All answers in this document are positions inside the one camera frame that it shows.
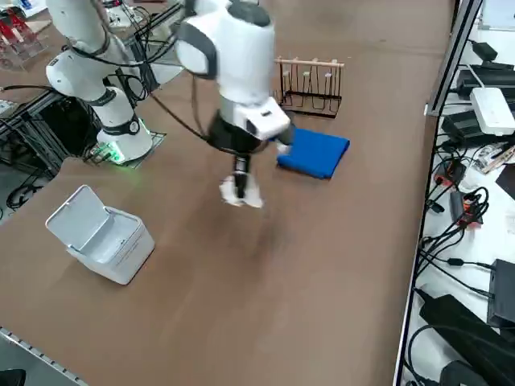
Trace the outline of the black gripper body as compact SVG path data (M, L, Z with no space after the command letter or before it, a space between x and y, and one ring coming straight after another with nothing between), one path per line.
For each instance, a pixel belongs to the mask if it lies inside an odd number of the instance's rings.
M237 155L251 155L263 151L268 144L226 122L220 112L216 112L208 125L207 142L219 151Z

